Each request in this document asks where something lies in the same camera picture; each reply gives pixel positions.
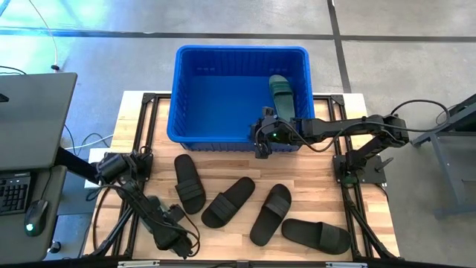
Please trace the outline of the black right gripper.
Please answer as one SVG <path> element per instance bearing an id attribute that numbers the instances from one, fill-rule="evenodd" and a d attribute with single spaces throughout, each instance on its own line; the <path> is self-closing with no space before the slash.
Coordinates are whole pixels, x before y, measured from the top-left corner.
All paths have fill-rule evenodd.
<path id="1" fill-rule="evenodd" d="M 279 118 L 274 109 L 269 106 L 262 108 L 263 116 L 251 125 L 251 141 L 255 145 L 255 158 L 267 159 L 271 154 L 270 149 L 278 146 L 296 146 L 292 140 L 292 131 L 289 124 Z"/>

